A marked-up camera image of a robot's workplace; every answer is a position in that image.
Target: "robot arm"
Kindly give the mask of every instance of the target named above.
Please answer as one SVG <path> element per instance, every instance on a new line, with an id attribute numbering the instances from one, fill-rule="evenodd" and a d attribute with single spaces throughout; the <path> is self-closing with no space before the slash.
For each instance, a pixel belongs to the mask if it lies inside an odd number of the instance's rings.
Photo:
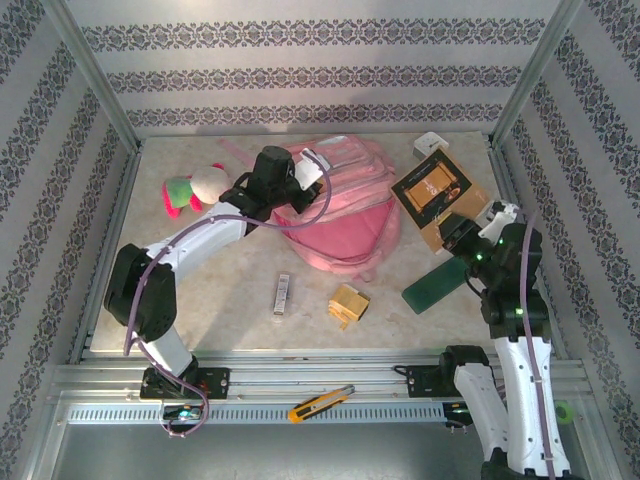
<path id="1" fill-rule="evenodd" d="M 541 412 L 534 366 L 523 326 L 520 305 L 520 262 L 525 226 L 513 223 L 515 205 L 496 202 L 485 228 L 452 214 L 439 225 L 445 248 L 462 258 L 471 276 L 485 285 L 481 310 L 489 325 L 502 371 L 508 411 L 495 388 L 493 372 L 478 347 L 448 347 L 444 360 L 453 373 L 456 389 L 465 399 L 476 425 L 485 456 L 483 480 L 550 478 L 543 438 L 548 431 L 551 463 L 557 478 L 576 479 L 562 447 L 551 392 L 549 360 L 551 343 L 545 302 L 533 289 L 540 262 L 541 236 L 534 231 L 526 273 L 528 313 L 532 329 L 533 357 L 540 372 L 544 415 Z M 546 417 L 543 429 L 542 417 Z"/>
<path id="2" fill-rule="evenodd" d="M 161 242 L 144 248 L 129 244 L 118 252 L 105 308 L 120 324 L 128 326 L 142 275 L 152 259 L 162 255 L 144 285 L 133 330 L 146 351 L 165 370 L 192 383 L 197 360 L 173 327 L 177 285 L 222 247 L 243 238 L 256 224 L 268 220 L 274 208 L 291 204 L 302 212 L 320 191 L 317 180 L 322 170 L 318 164 L 325 171 L 330 167 L 322 156 L 308 149 L 294 165 L 287 150 L 265 147 L 253 171 L 242 175 L 203 217 Z M 176 391 L 176 395 L 181 393 L 184 393 L 182 389 Z"/>

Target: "green plush toy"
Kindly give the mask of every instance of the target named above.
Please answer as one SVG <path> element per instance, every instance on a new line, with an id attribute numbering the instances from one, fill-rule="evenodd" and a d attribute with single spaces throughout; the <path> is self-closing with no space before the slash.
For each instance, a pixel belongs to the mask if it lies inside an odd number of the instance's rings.
<path id="1" fill-rule="evenodd" d="M 216 203 L 229 188 L 231 182 L 224 167 L 215 163 L 188 177 L 169 178 L 162 184 L 162 198 L 169 217 L 177 218 L 187 205 L 195 212 L 201 212 L 203 203 Z"/>

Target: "tabletop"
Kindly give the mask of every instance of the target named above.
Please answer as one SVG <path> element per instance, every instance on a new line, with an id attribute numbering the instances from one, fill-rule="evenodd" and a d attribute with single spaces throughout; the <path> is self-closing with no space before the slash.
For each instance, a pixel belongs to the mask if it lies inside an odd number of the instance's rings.
<path id="1" fill-rule="evenodd" d="M 361 135 L 377 141 L 394 160 L 400 178 L 418 164 L 412 155 L 419 133 Z M 498 188 L 479 132 L 442 133 L 450 151 L 494 198 Z M 326 135 L 247 135 L 224 137 L 251 155 L 265 145 L 286 145 Z M 183 228 L 199 214 L 186 208 L 177 219 L 164 211 L 165 179 L 189 175 L 198 166 L 222 163 L 235 180 L 244 164 L 218 140 L 222 137 L 156 137 L 144 145 L 135 184 L 119 239 L 139 247 Z M 436 305 L 416 315 L 402 291 L 450 258 L 432 253 L 418 228 L 402 212 L 401 237 L 393 253 L 378 267 L 376 278 L 351 278 L 314 269 L 303 262 L 279 232 L 258 228 L 224 247 L 178 287 L 175 327 L 186 346 L 197 351 L 257 349 L 410 349 L 449 344 L 491 344 L 480 314 L 480 301 L 462 285 Z M 279 273 L 291 275 L 290 298 L 283 317 L 273 315 Z M 361 321 L 340 330 L 327 313 L 328 301 L 342 283 L 371 298 Z M 122 350 L 125 328 L 104 308 L 91 342 L 94 352 Z"/>

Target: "patterned wallpaper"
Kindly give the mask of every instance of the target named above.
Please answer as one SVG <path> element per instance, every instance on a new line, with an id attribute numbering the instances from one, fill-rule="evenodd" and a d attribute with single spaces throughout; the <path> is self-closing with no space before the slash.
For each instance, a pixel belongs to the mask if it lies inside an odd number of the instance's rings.
<path id="1" fill-rule="evenodd" d="M 65 363 L 128 155 L 42 6 L 0 1 L 0 479 Z"/>
<path id="2" fill-rule="evenodd" d="M 540 213 L 556 316 L 623 478 L 640 478 L 638 10 L 581 6 L 504 145 L 521 201 Z"/>
<path id="3" fill-rule="evenodd" d="M 489 133 L 558 0 L 69 0 L 139 136 Z"/>

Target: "black bracket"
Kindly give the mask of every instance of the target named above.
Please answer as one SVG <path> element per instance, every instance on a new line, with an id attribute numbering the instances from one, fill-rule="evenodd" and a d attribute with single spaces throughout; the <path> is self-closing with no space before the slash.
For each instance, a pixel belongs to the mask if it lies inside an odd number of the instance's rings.
<path id="1" fill-rule="evenodd" d="M 469 408 L 464 402 L 443 403 L 444 416 L 447 418 L 447 427 L 464 428 L 473 423 Z"/>
<path id="2" fill-rule="evenodd" d="M 225 400 L 229 393 L 228 368 L 198 368 L 195 381 L 189 382 L 203 390 L 209 400 Z M 181 389 L 179 385 L 167 380 L 151 367 L 144 371 L 140 399 L 142 400 L 170 400 L 170 399 L 199 399 L 191 390 Z"/>
<path id="3" fill-rule="evenodd" d="M 438 365 L 396 365 L 393 370 L 407 379 L 409 398 L 461 397 L 453 378 L 458 366 L 467 363 L 489 365 L 481 347 L 449 345 L 440 354 Z"/>
<path id="4" fill-rule="evenodd" d="M 443 379 L 438 365 L 396 365 L 393 370 L 407 378 L 409 398 L 462 396 L 453 382 Z"/>

